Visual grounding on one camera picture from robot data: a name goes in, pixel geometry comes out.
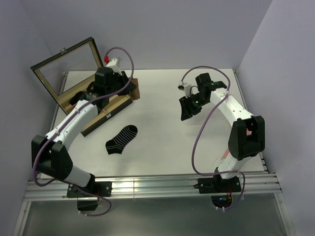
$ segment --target sock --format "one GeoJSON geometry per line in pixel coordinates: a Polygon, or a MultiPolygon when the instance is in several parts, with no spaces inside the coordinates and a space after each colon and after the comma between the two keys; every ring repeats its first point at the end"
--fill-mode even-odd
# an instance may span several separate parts
{"type": "Polygon", "coordinates": [[[108,154],[122,154],[125,146],[136,137],[138,129],[134,125],[127,125],[118,135],[106,142],[106,150],[108,154]]]}

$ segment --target metal bolt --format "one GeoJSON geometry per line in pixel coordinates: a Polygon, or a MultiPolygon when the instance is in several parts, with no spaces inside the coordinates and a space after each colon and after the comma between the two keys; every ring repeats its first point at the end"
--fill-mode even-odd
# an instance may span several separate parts
{"type": "Polygon", "coordinates": [[[60,53],[61,54],[64,54],[64,53],[66,53],[67,51],[65,50],[65,48],[60,48],[60,53]]]}

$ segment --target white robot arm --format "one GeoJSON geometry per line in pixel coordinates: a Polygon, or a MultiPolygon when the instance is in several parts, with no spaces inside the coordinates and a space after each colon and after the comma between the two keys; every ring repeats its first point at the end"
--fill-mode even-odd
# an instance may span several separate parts
{"type": "MultiPolygon", "coordinates": [[[[213,82],[208,73],[200,74],[196,77],[196,82],[199,91],[197,94],[191,93],[191,84],[179,83],[178,89],[185,93],[185,96],[180,98],[181,120],[198,114],[207,103],[217,105],[226,96],[225,93],[216,91],[219,88],[226,89],[226,85],[222,81],[213,82]]],[[[261,116],[255,117],[245,110],[232,95],[228,95],[218,108],[230,123],[232,130],[228,141],[230,153],[216,172],[239,171],[250,157],[256,156],[265,148],[264,119],[261,116]]],[[[236,175],[236,172],[223,173],[220,177],[231,179],[236,175]]]]}
{"type": "Polygon", "coordinates": [[[128,81],[126,74],[120,71],[119,59],[112,59],[106,67],[99,68],[95,73],[95,81],[89,85],[87,92],[80,92],[80,97],[75,101],[76,105],[70,114],[45,137],[37,135],[32,140],[32,164],[36,163],[36,170],[60,181],[83,187],[88,192],[94,192],[94,175],[74,166],[68,150],[81,130],[109,102],[109,98],[99,100],[95,98],[117,92],[124,86],[126,88],[118,95],[129,94],[136,86],[132,83],[127,85],[128,81]],[[50,142],[43,150],[42,147],[48,140],[50,142]],[[40,160],[35,162],[36,158],[39,159],[38,153],[41,149],[43,151],[40,160]]]}

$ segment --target white table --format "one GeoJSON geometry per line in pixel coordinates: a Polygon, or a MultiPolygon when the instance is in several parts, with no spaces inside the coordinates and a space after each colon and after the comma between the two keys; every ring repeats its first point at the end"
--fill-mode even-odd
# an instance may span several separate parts
{"type": "MultiPolygon", "coordinates": [[[[135,70],[134,78],[138,78],[141,98],[88,136],[80,134],[69,150],[74,165],[97,177],[194,174],[191,167],[192,146],[213,105],[208,104],[198,115],[181,121],[179,98],[184,93],[177,86],[186,71],[135,70]],[[136,138],[125,147],[122,154],[108,155],[105,143],[129,124],[137,126],[136,138]]],[[[231,79],[230,94],[243,104],[233,70],[223,71],[231,79]]],[[[208,69],[192,71],[185,81],[195,84],[195,77],[206,72],[210,73],[214,81],[222,80],[227,84],[220,73],[208,69]]],[[[69,72],[64,89],[91,73],[69,72]]],[[[58,108],[54,126],[65,117],[65,113],[58,108]]],[[[199,171],[213,172],[220,164],[221,156],[227,149],[230,130],[228,121],[216,110],[197,146],[195,164],[199,171]]],[[[264,171],[259,155],[249,160],[242,171],[264,171]]]]}

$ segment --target gray wall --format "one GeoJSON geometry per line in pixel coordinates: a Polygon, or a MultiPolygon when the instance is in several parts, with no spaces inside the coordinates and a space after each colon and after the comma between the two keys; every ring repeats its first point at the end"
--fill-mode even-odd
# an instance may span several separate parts
{"type": "Polygon", "coordinates": [[[315,1],[274,0],[239,68],[299,236],[315,231],[315,1]]]}
{"type": "Polygon", "coordinates": [[[0,235],[11,235],[31,173],[31,140],[54,102],[30,70],[50,53],[17,0],[0,1],[0,235]]]}
{"type": "Polygon", "coordinates": [[[238,68],[271,1],[20,0],[53,54],[92,36],[137,69],[238,68]]]}

